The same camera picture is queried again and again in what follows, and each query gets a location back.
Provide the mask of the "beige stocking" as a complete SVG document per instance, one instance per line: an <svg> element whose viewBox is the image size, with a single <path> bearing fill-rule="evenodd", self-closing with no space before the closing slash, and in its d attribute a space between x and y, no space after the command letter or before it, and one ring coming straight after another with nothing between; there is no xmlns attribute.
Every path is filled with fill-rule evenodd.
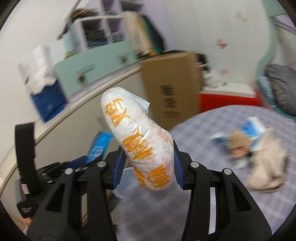
<svg viewBox="0 0 296 241"><path fill-rule="evenodd" d="M247 156L251 139L240 130L233 131L229 138L229 150L234 159L240 159Z"/></svg>

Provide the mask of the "blue snack wrapper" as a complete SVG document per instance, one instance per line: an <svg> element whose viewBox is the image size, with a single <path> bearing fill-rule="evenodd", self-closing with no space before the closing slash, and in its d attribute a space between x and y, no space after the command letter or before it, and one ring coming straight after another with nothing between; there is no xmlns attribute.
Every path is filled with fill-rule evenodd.
<svg viewBox="0 0 296 241"><path fill-rule="evenodd" d="M91 163L97 158L102 159L113 137L113 134L98 132L89 149L86 163Z"/></svg>

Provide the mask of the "blue toothpaste tube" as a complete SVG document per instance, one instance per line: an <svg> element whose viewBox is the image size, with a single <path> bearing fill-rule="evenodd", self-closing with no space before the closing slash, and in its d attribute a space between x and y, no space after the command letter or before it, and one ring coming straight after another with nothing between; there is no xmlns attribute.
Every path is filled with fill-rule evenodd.
<svg viewBox="0 0 296 241"><path fill-rule="evenodd" d="M215 133L211 136L211 140L225 153L229 153L229 138L224 132Z"/></svg>

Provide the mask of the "blue white toothpaste box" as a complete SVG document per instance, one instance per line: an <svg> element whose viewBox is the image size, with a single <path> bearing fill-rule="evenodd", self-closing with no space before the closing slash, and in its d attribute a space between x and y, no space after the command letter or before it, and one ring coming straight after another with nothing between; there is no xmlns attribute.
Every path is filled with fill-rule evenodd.
<svg viewBox="0 0 296 241"><path fill-rule="evenodd" d="M240 127L239 130L247 135L252 142L255 142L265 132L266 127L263 122L256 116L249 117Z"/></svg>

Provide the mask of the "white orange plastic bag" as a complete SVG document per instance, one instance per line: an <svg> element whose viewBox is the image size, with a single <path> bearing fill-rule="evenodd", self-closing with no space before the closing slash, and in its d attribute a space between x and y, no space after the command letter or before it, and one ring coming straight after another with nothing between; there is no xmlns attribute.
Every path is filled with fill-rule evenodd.
<svg viewBox="0 0 296 241"><path fill-rule="evenodd" d="M150 103L121 88L106 90L101 109L140 184L153 191L173 182L174 148L171 134L148 116Z"/></svg>

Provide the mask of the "light blue plastic bin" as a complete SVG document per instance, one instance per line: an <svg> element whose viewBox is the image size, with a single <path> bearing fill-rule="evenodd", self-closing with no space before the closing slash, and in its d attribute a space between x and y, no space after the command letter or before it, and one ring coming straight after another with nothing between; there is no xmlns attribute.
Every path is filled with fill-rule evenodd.
<svg viewBox="0 0 296 241"><path fill-rule="evenodd" d="M136 178L133 168L128 167L123 170L121 181L112 193L115 197L124 199L133 188L139 185L140 182Z"/></svg>

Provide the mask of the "blue plastic bag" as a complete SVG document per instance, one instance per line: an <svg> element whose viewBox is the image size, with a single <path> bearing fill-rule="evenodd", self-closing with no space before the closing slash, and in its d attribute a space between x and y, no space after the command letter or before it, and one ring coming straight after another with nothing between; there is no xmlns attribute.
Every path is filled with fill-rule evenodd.
<svg viewBox="0 0 296 241"><path fill-rule="evenodd" d="M31 98L45 123L59 114L68 103L58 80L51 86L45 86L40 94L31 94Z"/></svg>

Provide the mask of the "grey checked tablecloth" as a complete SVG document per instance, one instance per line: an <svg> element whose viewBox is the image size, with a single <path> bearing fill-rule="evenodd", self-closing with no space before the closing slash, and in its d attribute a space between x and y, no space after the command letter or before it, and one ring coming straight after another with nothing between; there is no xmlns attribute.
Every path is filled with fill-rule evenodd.
<svg viewBox="0 0 296 241"><path fill-rule="evenodd" d="M248 169L236 170L213 135L239 128L249 117L272 128L287 151L287 182L281 190L248 192ZM175 126L178 157L190 182L154 192L124 171L117 197L118 240L295 240L295 122L266 108L230 105Z"/></svg>

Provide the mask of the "white paper shopping bag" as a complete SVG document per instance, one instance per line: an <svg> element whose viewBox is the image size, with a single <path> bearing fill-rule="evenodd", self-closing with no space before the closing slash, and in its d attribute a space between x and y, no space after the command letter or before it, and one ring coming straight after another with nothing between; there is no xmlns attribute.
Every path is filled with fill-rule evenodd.
<svg viewBox="0 0 296 241"><path fill-rule="evenodd" d="M39 45L20 60L18 70L29 94L40 94L45 87L57 81L57 74L50 52L46 45Z"/></svg>

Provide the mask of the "teal drawer stair unit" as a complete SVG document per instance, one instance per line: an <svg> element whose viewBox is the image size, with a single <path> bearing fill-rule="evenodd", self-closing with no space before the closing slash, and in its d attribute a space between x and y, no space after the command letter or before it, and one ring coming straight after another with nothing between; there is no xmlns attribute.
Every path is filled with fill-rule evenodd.
<svg viewBox="0 0 296 241"><path fill-rule="evenodd" d="M126 40L78 53L55 64L55 69L65 95L71 96L136 61L132 41Z"/></svg>

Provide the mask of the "red box with white lid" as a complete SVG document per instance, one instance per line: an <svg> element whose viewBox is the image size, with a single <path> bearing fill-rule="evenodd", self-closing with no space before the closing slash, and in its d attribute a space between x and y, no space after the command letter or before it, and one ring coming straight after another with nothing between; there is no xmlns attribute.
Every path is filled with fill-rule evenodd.
<svg viewBox="0 0 296 241"><path fill-rule="evenodd" d="M257 92L249 84L228 82L216 88L204 86L199 97L202 113L229 105L261 106Z"/></svg>

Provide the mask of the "grey folded duvet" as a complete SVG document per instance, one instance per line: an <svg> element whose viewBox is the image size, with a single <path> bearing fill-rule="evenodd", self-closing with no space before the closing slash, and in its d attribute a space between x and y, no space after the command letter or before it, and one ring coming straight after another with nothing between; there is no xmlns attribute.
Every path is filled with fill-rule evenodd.
<svg viewBox="0 0 296 241"><path fill-rule="evenodd" d="M284 112L295 116L295 70L283 65L271 64L265 69L271 85L273 99Z"/></svg>

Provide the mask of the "tall cardboard box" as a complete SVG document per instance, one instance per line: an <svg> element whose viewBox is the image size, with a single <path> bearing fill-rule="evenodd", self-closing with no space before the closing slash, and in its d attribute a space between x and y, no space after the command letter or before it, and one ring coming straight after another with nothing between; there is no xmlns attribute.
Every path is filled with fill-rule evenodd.
<svg viewBox="0 0 296 241"><path fill-rule="evenodd" d="M142 80L154 121L166 130L200 113L203 76L196 54L182 52L140 63Z"/></svg>

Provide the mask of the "purple cubby shelf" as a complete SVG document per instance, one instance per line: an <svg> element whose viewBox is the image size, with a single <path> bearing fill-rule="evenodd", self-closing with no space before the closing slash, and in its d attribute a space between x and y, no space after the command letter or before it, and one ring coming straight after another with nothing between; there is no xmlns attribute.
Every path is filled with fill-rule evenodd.
<svg viewBox="0 0 296 241"><path fill-rule="evenodd" d="M142 1L76 1L67 23L74 53L131 40L125 12L137 12Z"/></svg>

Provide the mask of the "pink butterfly sticker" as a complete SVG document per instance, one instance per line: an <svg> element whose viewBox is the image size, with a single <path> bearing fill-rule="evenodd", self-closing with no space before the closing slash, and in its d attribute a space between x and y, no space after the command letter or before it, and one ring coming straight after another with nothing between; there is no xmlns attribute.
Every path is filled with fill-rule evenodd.
<svg viewBox="0 0 296 241"><path fill-rule="evenodd" d="M221 50L224 50L228 46L227 43L224 43L222 39L217 40L217 47Z"/></svg>

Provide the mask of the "hanging clothes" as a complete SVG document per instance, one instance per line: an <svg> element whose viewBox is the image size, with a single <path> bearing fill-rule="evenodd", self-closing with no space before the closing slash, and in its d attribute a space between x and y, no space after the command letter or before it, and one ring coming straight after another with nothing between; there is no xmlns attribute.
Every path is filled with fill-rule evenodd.
<svg viewBox="0 0 296 241"><path fill-rule="evenodd" d="M121 15L127 38L138 57L159 55L165 50L163 37L147 16L135 11L124 11Z"/></svg>

